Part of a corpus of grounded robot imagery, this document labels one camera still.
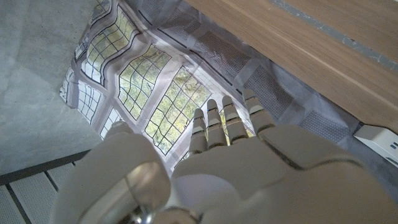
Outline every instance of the white robotic hand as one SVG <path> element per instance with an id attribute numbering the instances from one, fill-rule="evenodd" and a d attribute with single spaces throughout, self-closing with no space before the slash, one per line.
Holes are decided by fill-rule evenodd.
<path id="1" fill-rule="evenodd" d="M 244 100 L 256 136 L 226 96 L 227 146 L 209 100 L 208 126 L 196 110 L 190 156 L 171 178 L 146 138 L 115 123 L 65 181 L 52 223 L 397 223 L 395 203 L 359 160 L 275 125 L 252 91 Z"/>

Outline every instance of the floor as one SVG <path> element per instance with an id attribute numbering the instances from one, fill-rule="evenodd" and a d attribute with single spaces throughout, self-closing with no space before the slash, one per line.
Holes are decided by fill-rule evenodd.
<path id="1" fill-rule="evenodd" d="M 59 97 L 93 0 L 0 1 L 0 175 L 101 138 Z"/>

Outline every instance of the window grid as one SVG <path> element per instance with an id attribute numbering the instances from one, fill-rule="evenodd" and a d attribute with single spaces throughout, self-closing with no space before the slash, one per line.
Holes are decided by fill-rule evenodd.
<path id="1" fill-rule="evenodd" d="M 112 124 L 117 122 L 117 121 L 122 121 L 122 117 L 120 117 L 119 113 L 117 110 L 112 108 L 111 112 L 109 113 L 108 118 L 106 119 L 106 122 L 104 126 L 102 127 L 101 131 L 101 138 L 104 139 L 106 136 L 106 133 L 108 133 L 109 129 L 111 128 Z"/>
<path id="2" fill-rule="evenodd" d="M 195 109 L 201 108 L 210 95 L 185 67 L 180 68 L 145 130 L 164 155 L 185 131 Z"/>
<path id="3" fill-rule="evenodd" d="M 103 62 L 127 46 L 135 30 L 137 27 L 118 6 L 115 23 L 102 30 L 88 46 L 87 58 L 81 64 L 81 70 L 85 75 L 97 83 L 101 83 L 103 77 L 100 71 Z"/>
<path id="4" fill-rule="evenodd" d="M 83 114 L 86 120 L 91 124 L 98 103 L 100 102 L 101 93 L 86 83 L 79 83 L 79 104 L 78 110 Z"/>
<path id="5" fill-rule="evenodd" d="M 93 13 L 91 14 L 91 24 L 94 23 L 97 19 L 100 17 L 103 17 L 105 15 L 105 12 L 109 10 L 111 7 L 111 3 L 109 0 L 96 0 L 97 5 L 94 7 Z"/>
<path id="6" fill-rule="evenodd" d="M 83 42 L 78 44 L 75 49 L 75 60 L 78 60 L 83 52 L 87 49 L 87 42 L 88 42 L 88 34 L 83 39 Z"/>
<path id="7" fill-rule="evenodd" d="M 60 90 L 60 96 L 62 97 L 63 101 L 68 103 L 68 90 L 69 90 L 69 80 L 73 75 L 73 70 L 71 67 L 69 67 L 67 75 L 65 79 L 63 80 L 61 90 Z"/>
<path id="8" fill-rule="evenodd" d="M 137 120 L 155 86 L 157 77 L 171 56 L 151 45 L 132 60 L 119 76 L 119 100 Z"/>

